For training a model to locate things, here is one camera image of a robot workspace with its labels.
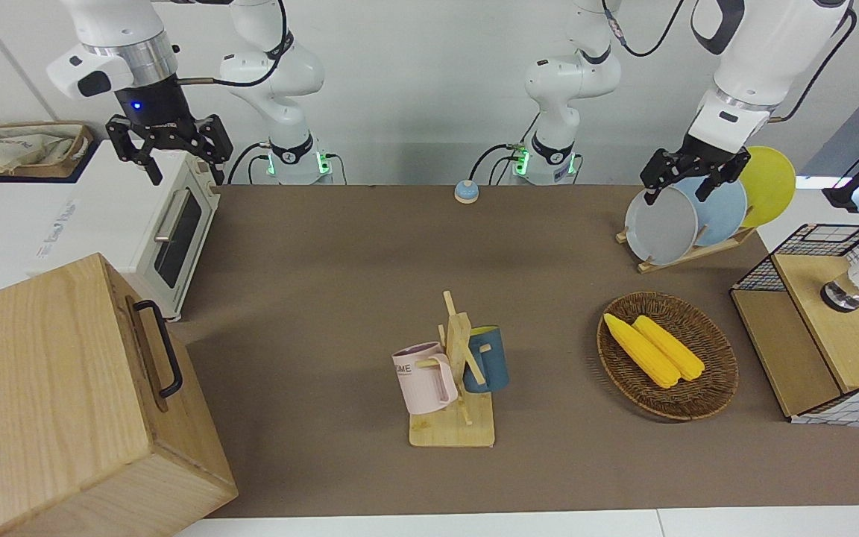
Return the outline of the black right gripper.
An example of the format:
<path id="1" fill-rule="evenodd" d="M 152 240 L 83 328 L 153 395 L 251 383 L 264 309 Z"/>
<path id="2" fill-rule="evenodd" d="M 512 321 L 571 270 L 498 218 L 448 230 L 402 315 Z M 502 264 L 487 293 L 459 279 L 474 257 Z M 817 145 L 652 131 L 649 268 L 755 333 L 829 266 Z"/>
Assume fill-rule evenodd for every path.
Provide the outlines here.
<path id="1" fill-rule="evenodd" d="M 234 151 L 233 143 L 217 113 L 195 120 L 176 76 L 169 76 L 143 87 L 130 87 L 115 92 L 123 116 L 112 116 L 106 122 L 110 143 L 122 162 L 136 164 L 154 186 L 163 180 L 152 150 L 156 148 L 191 148 L 190 152 L 208 164 L 217 186 L 225 183 L 224 167 Z M 144 139 L 137 147 L 132 132 L 150 135 L 164 127 L 156 142 Z"/>

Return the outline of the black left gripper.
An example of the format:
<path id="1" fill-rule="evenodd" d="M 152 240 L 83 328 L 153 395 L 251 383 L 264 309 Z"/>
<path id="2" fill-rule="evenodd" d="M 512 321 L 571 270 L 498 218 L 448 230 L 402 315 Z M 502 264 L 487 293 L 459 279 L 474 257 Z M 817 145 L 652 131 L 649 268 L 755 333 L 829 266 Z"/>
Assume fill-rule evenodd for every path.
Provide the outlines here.
<path id="1" fill-rule="evenodd" d="M 696 198 L 703 203 L 714 190 L 739 179 L 750 159 L 746 147 L 731 153 L 685 134 L 678 151 L 659 149 L 642 168 L 640 179 L 646 189 L 645 203 L 653 205 L 664 188 L 681 179 L 706 176 L 696 190 Z"/>

